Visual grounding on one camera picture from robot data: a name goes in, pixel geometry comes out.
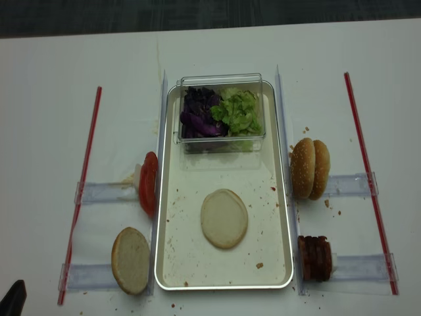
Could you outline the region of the green lettuce pile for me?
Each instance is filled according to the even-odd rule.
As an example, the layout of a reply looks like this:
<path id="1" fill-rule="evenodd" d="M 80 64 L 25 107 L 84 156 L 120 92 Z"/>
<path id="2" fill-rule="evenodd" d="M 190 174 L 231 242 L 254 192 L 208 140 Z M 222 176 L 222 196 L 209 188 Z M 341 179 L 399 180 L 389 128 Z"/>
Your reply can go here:
<path id="1" fill-rule="evenodd" d="M 249 90 L 220 90 L 219 106 L 211 108 L 215 120 L 228 126 L 228 137 L 260 135 L 262 126 L 257 113 L 257 97 Z"/>

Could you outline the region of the red tomato slice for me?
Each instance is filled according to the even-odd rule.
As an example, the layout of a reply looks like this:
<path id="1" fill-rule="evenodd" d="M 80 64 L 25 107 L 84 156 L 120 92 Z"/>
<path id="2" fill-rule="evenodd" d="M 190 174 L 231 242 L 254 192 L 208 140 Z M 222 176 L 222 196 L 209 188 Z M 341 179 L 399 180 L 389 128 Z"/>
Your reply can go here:
<path id="1" fill-rule="evenodd" d="M 156 154 L 153 151 L 148 152 L 140 170 L 138 195 L 142 209 L 151 219 L 155 214 L 155 184 L 158 167 Z"/>

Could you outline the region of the clear plastic salad box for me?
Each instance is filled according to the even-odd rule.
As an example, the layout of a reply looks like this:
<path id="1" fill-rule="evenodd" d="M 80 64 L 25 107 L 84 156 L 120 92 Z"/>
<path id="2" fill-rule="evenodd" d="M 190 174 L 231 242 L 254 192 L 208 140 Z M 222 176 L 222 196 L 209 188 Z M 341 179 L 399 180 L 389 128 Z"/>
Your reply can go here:
<path id="1" fill-rule="evenodd" d="M 187 153 L 259 151 L 266 137 L 259 73 L 185 76 L 173 140 Z"/>

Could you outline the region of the bottom bun on tray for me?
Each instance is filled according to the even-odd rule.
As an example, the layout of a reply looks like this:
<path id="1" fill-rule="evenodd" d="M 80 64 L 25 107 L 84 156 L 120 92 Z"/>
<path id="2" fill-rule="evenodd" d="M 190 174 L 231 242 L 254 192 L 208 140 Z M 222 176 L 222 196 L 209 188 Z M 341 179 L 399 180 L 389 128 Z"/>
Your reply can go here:
<path id="1" fill-rule="evenodd" d="M 209 194 L 201 206 L 201 229 L 215 247 L 231 249 L 244 238 L 248 229 L 248 212 L 242 199 L 229 189 Z"/>

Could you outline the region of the white onion piece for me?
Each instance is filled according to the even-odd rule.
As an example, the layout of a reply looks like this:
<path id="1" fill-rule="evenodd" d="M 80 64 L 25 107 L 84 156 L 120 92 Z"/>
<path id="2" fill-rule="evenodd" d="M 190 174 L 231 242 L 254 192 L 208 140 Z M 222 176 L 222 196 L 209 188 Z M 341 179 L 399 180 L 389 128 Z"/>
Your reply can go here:
<path id="1" fill-rule="evenodd" d="M 139 191 L 139 183 L 140 183 L 140 180 L 141 180 L 141 165 L 140 164 L 135 165 L 135 170 L 134 170 L 134 173 L 133 173 L 132 180 L 133 180 L 134 188 L 137 191 Z"/>

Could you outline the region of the sesame bun top front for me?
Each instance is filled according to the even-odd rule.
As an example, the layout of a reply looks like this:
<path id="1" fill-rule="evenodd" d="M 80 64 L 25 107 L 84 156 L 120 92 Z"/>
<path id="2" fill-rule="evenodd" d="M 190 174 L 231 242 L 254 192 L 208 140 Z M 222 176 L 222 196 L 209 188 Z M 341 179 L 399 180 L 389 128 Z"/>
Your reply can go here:
<path id="1" fill-rule="evenodd" d="M 291 154 L 290 174 L 293 194 L 298 199 L 307 199 L 314 184 L 316 154 L 310 138 L 303 138 Z"/>

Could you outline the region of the red strip left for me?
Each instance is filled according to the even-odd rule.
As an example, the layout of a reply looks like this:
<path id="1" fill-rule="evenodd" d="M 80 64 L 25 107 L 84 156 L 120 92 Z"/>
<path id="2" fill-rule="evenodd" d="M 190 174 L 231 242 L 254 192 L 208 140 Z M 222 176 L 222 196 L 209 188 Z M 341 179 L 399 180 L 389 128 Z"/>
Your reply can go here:
<path id="1" fill-rule="evenodd" d="M 97 87 L 97 92 L 96 92 L 96 96 L 95 96 L 95 104 L 94 104 L 93 113 L 92 113 L 92 117 L 91 117 L 89 135 L 88 135 L 86 150 L 85 150 L 85 155 L 84 155 L 84 162 L 83 162 L 83 166 L 82 166 L 80 181 L 78 182 L 78 185 L 76 187 L 76 194 L 75 194 L 76 202 L 75 202 L 74 214 L 73 214 L 73 218 L 72 218 L 72 225 L 71 225 L 71 229 L 70 229 L 70 236 L 69 236 L 69 239 L 68 239 L 66 259 L 65 259 L 65 262 L 64 262 L 63 277 L 61 278 L 61 280 L 59 282 L 60 288 L 59 288 L 59 296 L 58 296 L 58 300 L 57 300 L 58 306 L 63 305 L 64 298 L 66 296 L 66 285 L 67 285 L 67 279 L 68 279 L 68 270 L 70 268 L 70 264 L 71 264 L 71 260 L 72 260 L 73 232 L 74 232 L 77 220 L 78 220 L 78 215 L 80 213 L 81 198 L 82 198 L 82 194 L 83 194 L 84 186 L 85 186 L 85 182 L 86 182 L 87 170 L 88 170 L 88 166 L 89 166 L 89 156 L 90 156 L 90 153 L 91 153 L 91 147 L 92 147 L 93 138 L 94 138 L 94 134 L 95 134 L 95 126 L 96 126 L 97 116 L 98 116 L 98 112 L 99 112 L 99 106 L 100 106 L 100 102 L 101 102 L 102 90 L 103 89 L 102 89 L 101 86 Z"/>

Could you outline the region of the red strip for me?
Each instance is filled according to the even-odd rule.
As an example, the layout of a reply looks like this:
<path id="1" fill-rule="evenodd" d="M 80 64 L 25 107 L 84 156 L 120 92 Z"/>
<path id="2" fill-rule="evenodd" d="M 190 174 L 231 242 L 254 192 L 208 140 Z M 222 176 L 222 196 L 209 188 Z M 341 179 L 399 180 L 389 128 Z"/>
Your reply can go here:
<path id="1" fill-rule="evenodd" d="M 94 104 L 93 113 L 92 113 L 92 117 L 91 117 L 89 135 L 88 135 L 86 150 L 85 150 L 85 155 L 84 155 L 84 162 L 83 162 L 83 166 L 82 166 L 80 181 L 78 182 L 78 185 L 76 187 L 76 194 L 75 194 L 76 202 L 75 202 L 74 214 L 73 214 L 73 218 L 72 218 L 72 225 L 71 225 L 71 229 L 70 229 L 70 236 L 69 236 L 69 239 L 68 239 L 66 259 L 65 259 L 65 262 L 64 262 L 63 277 L 61 278 L 61 280 L 59 282 L 60 288 L 59 288 L 59 296 L 58 296 L 58 300 L 57 300 L 58 306 L 63 305 L 64 298 L 66 296 L 66 285 L 67 285 L 67 279 L 68 279 L 68 270 L 70 268 L 70 264 L 71 264 L 71 260 L 72 260 L 73 232 L 74 232 L 77 220 L 78 220 L 78 215 L 80 213 L 81 198 L 82 198 L 82 194 L 83 194 L 84 186 L 85 186 L 85 182 L 86 182 L 87 170 L 88 170 L 88 166 L 89 166 L 89 156 L 90 156 L 90 153 L 91 153 L 91 147 L 92 147 L 93 138 L 94 138 L 94 134 L 95 134 L 95 126 L 96 126 L 97 116 L 98 116 L 98 112 L 99 112 L 99 106 L 100 106 L 100 102 L 101 102 L 102 90 L 103 89 L 102 89 L 101 86 L 97 87 L 97 92 L 96 92 L 96 96 L 95 96 L 95 104 Z"/>
<path id="2" fill-rule="evenodd" d="M 385 233 L 384 223 L 382 221 L 380 204 L 379 204 L 379 201 L 378 201 L 378 193 L 376 193 L 377 184 L 376 184 L 376 181 L 374 180 L 375 174 L 372 172 L 372 169 L 371 169 L 371 166 L 370 166 L 368 153 L 367 153 L 366 145 L 365 145 L 365 141 L 364 141 L 364 135 L 363 135 L 362 127 L 361 127 L 361 124 L 360 124 L 357 104 L 356 104 L 356 101 L 355 101 L 355 96 L 354 96 L 353 87 L 352 87 L 352 83 L 351 83 L 351 78 L 350 78 L 350 75 L 349 75 L 348 72 L 345 72 L 343 74 L 343 76 L 344 76 L 345 85 L 346 85 L 346 88 L 347 88 L 347 93 L 348 93 L 348 96 L 349 96 L 349 103 L 350 103 L 350 106 L 351 106 L 353 119 L 354 119 L 354 122 L 355 122 L 357 136 L 358 136 L 358 140 L 359 140 L 360 151 L 361 151 L 361 154 L 362 154 L 362 160 L 363 160 L 363 163 L 364 163 L 364 168 L 365 168 L 365 172 L 366 172 L 367 179 L 368 179 L 368 187 L 369 187 L 370 193 L 371 193 L 372 205 L 373 205 L 373 208 L 374 208 L 374 214 L 375 214 L 376 224 L 377 224 L 377 227 L 378 227 L 378 232 L 379 232 L 380 241 L 381 241 L 381 245 L 382 245 L 382 251 L 383 251 L 383 254 L 385 255 L 385 263 L 386 263 L 387 273 L 388 273 L 388 276 L 389 276 L 389 285 L 390 285 L 390 288 L 391 288 L 391 294 L 393 296 L 398 296 L 399 295 L 399 288 L 398 288 L 398 284 L 397 284 L 397 280 L 396 280 L 396 272 L 393 269 L 392 260 L 391 260 L 391 252 L 389 251 L 389 245 L 387 243 L 387 236 L 386 236 L 386 233 Z"/>

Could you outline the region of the bun half standing left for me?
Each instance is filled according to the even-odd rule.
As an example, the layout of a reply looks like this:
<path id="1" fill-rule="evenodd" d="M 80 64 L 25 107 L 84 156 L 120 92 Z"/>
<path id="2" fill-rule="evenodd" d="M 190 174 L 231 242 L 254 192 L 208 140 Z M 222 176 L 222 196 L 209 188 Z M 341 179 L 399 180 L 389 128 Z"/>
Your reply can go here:
<path id="1" fill-rule="evenodd" d="M 116 237 L 111 252 L 112 274 L 129 295 L 142 293 L 148 282 L 150 249 L 144 235 L 132 227 Z"/>

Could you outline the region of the clear holder upper left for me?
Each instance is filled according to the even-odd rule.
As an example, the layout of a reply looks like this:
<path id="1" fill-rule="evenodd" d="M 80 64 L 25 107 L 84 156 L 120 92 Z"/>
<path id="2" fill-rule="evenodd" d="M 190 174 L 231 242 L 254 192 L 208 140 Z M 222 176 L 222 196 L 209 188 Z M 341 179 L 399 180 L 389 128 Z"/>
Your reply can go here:
<path id="1" fill-rule="evenodd" d="M 85 182 L 81 204 L 139 201 L 132 182 Z"/>

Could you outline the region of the clear holder lower left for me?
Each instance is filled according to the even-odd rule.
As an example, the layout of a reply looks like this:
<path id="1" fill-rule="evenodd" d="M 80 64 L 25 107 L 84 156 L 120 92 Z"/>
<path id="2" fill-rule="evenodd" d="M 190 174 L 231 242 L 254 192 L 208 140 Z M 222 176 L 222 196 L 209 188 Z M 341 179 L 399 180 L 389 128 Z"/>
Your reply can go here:
<path id="1" fill-rule="evenodd" d="M 63 264 L 59 291 L 112 290 L 119 286 L 112 273 L 111 264 Z"/>

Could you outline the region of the clear holder lower right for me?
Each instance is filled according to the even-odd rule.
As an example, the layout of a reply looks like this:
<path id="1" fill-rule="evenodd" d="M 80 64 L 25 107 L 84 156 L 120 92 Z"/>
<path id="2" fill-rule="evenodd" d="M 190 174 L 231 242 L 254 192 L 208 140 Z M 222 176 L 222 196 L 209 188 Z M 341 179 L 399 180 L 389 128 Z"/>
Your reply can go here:
<path id="1" fill-rule="evenodd" d="M 331 280 L 396 282 L 399 275 L 392 253 L 372 255 L 332 254 Z"/>

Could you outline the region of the black object bottom left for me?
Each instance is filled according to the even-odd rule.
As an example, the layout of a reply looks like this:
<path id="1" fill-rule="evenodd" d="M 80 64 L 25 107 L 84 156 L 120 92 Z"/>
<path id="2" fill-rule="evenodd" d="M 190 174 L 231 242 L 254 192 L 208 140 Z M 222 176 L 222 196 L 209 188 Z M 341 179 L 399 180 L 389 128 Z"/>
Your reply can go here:
<path id="1" fill-rule="evenodd" d="M 17 280 L 0 303 L 0 316 L 21 316 L 27 298 L 23 280 Z"/>

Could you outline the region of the clear rail right vertical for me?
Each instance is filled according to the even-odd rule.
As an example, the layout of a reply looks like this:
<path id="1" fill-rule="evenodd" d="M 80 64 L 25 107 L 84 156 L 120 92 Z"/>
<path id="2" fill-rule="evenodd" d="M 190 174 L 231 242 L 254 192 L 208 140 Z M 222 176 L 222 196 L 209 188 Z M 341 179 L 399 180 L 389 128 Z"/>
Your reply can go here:
<path id="1" fill-rule="evenodd" d="M 280 68 L 276 65 L 275 71 L 275 85 L 277 98 L 277 116 L 278 116 L 278 132 L 280 133 L 280 145 L 282 156 L 282 171 L 284 174 L 285 195 L 287 198 L 287 210 L 289 218 L 289 227 L 291 232 L 291 245 L 293 250 L 293 264 L 295 269 L 296 291 L 299 296 L 304 297 L 307 294 L 303 280 L 303 272 L 301 266 L 301 254 L 299 251 L 299 222 L 297 219 L 297 205 L 293 196 L 293 186 L 290 171 L 289 151 L 291 145 L 291 120 L 288 118 L 287 106 L 285 104 L 285 93 L 283 87 L 283 79 L 280 73 Z"/>

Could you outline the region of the clear rail left vertical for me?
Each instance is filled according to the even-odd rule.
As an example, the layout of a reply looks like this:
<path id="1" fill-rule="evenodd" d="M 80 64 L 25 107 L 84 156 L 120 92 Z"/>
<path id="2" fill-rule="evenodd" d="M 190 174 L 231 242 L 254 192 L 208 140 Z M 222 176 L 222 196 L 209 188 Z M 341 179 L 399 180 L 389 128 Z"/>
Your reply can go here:
<path id="1" fill-rule="evenodd" d="M 152 296 L 154 293 L 155 285 L 155 276 L 154 276 L 154 266 L 156 261 L 156 245 L 157 245 L 157 231 L 159 223 L 159 204 L 161 198 L 161 179 L 162 179 L 162 160 L 164 155 L 164 137 L 165 137 L 165 128 L 166 126 L 166 112 L 167 112 L 167 95 L 168 95 L 168 79 L 166 71 L 163 70 L 162 75 L 162 84 L 161 84 L 161 107 L 159 109 L 159 120 L 158 120 L 158 140 L 157 140 L 157 159 L 158 159 L 158 169 L 157 177 L 155 181 L 155 195 L 156 195 L 156 207 L 155 215 L 153 217 L 152 227 L 151 227 L 151 256 L 149 260 L 149 275 L 147 283 L 147 296 Z"/>

